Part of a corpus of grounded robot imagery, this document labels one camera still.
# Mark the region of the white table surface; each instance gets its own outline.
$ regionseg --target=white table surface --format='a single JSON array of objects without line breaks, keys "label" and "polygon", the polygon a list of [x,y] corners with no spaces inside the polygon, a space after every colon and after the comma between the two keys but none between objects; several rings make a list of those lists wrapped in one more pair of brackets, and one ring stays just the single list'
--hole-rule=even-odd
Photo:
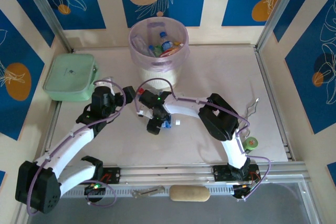
[{"label": "white table surface", "polygon": [[[121,87],[138,87],[141,80],[131,61],[128,48],[85,50],[92,54],[101,77],[113,76]],[[262,80],[252,47],[191,46],[181,79],[174,89],[188,97],[220,94],[240,115],[248,104],[260,98],[257,113],[249,119],[250,136],[259,146],[251,155],[266,156],[272,161],[287,161],[275,117]],[[63,102],[51,145],[58,143],[73,127],[87,102]],[[105,165],[174,165],[227,162],[221,143],[212,138],[201,120],[173,115],[181,125],[161,129],[155,136],[146,131],[148,119],[135,113],[134,103],[128,104],[121,115],[108,124],[72,160],[90,155]]]}]

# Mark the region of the sponge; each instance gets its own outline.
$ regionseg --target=sponge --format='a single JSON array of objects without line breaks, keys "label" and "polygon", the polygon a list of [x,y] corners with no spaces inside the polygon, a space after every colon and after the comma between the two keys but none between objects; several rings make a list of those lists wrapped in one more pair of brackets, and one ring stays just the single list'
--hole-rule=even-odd
[{"label": "sponge", "polygon": [[205,186],[173,185],[169,189],[172,201],[205,202],[210,198],[210,192]]}]

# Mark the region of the gray floor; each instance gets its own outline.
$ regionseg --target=gray floor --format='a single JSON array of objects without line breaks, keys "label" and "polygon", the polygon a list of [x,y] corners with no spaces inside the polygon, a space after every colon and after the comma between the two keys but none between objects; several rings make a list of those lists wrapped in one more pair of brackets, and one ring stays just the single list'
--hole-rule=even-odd
[{"label": "gray floor", "polygon": [[[106,204],[112,198],[100,203]],[[119,198],[111,208],[88,206],[85,199],[63,199],[30,224],[53,223],[309,223],[296,184],[265,184],[246,202],[211,196],[207,202],[173,202],[168,197]]]}]

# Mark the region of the blue bottle cap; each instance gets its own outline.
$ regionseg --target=blue bottle cap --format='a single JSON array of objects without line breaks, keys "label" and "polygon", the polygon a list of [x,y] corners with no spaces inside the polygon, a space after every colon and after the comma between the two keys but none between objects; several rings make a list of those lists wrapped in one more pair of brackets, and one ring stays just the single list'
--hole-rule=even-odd
[{"label": "blue bottle cap", "polygon": [[160,37],[162,38],[164,36],[167,36],[166,32],[165,31],[160,32]]}]

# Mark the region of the green tape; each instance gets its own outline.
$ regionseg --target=green tape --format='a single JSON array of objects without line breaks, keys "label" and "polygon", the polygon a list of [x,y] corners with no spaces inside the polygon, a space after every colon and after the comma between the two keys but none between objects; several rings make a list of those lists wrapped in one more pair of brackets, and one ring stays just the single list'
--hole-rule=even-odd
[{"label": "green tape", "polygon": [[258,140],[255,137],[248,137],[245,142],[243,142],[244,151],[252,151],[258,146]]}]

